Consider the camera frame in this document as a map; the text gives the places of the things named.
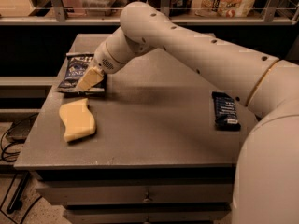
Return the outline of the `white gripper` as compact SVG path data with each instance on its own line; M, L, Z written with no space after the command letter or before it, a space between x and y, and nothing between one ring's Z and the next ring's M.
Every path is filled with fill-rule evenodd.
M78 81L76 91L87 91L92 86L100 83L106 74L115 74L124 67L117 62L108 52L107 43L102 42L93 55L93 67L89 67Z

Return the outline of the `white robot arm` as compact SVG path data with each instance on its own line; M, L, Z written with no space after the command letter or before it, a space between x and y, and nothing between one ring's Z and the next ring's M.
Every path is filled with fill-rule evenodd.
M261 121L237 161L232 224L299 224L299 66L172 23L133 2L76 86L86 91L133 58L162 49Z

